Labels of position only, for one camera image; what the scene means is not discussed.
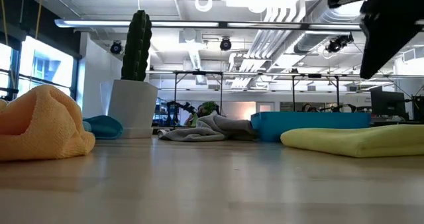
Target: wooden surface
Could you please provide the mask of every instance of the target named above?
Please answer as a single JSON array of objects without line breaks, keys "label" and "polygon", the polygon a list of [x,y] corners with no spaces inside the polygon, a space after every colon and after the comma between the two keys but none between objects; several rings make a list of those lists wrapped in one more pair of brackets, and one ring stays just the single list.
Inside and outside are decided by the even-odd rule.
[{"label": "wooden surface", "polygon": [[424,157],[117,140],[88,156],[2,163],[0,198],[2,224],[422,224]]}]

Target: blue tray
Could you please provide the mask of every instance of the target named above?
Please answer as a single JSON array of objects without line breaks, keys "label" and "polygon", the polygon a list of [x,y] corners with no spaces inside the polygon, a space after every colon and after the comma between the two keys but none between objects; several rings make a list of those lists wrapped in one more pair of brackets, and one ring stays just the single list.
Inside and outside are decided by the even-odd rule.
[{"label": "blue tray", "polygon": [[361,129],[371,122],[369,113],[259,112],[251,117],[260,140],[279,142],[282,133],[300,128]]}]

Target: teal cloth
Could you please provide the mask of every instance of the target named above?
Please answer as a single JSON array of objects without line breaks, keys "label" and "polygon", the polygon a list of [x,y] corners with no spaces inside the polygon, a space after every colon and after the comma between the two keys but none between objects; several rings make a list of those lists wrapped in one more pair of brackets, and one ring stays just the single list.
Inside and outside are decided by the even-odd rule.
[{"label": "teal cloth", "polygon": [[106,115],[84,119],[83,126],[85,131],[93,133],[96,139],[117,139],[124,130],[120,122]]}]

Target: white planter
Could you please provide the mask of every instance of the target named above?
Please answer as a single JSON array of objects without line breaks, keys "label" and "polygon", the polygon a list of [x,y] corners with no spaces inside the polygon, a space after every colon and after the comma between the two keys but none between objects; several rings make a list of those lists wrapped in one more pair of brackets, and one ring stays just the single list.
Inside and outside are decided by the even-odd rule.
[{"label": "white planter", "polygon": [[114,80],[101,84],[103,110],[124,127],[122,139],[150,138],[158,88],[147,82]]}]

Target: cactus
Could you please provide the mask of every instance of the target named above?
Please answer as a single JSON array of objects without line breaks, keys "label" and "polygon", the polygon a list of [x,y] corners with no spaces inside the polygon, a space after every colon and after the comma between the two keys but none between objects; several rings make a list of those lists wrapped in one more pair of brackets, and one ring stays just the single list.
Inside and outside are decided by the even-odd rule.
[{"label": "cactus", "polygon": [[142,82],[146,78],[152,22],[144,11],[137,11],[132,19],[127,34],[121,79]]}]

